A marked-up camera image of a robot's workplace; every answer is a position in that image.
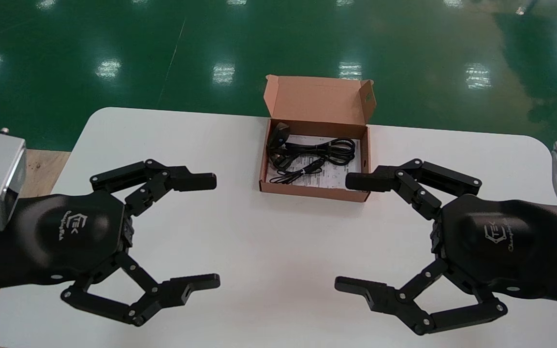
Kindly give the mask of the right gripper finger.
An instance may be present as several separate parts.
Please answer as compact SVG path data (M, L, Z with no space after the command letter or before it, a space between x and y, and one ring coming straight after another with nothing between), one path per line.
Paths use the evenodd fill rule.
M370 174L349 173L345 185L355 191L395 191L420 216L432 220L439 215L442 203L425 187L460 197L477 195L482 182L449 168L413 159L397 167L380 165Z

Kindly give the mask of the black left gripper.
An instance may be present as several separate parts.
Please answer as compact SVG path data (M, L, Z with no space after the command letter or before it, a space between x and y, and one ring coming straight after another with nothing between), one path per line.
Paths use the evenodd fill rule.
M143 326L159 311L184 306L193 291L220 286L218 274L177 277L158 283L125 251L131 247L130 216L139 216L170 191L208 191L213 173L193 174L187 167L138 161L90 177L93 193L55 194L18 201L0 231L0 289L74 281L60 299L87 313ZM138 187L124 203L110 193ZM88 289L122 269L144 291L133 304Z

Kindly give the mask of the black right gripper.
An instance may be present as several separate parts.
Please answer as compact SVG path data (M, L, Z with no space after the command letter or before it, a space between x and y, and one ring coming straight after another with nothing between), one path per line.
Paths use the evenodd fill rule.
M371 311L393 315L416 335L493 322L508 313L492 292L557 301L557 205L456 198L440 210L432 233L436 258L403 287L338 276L338 291L361 295ZM448 276L477 304L427 313L415 299Z

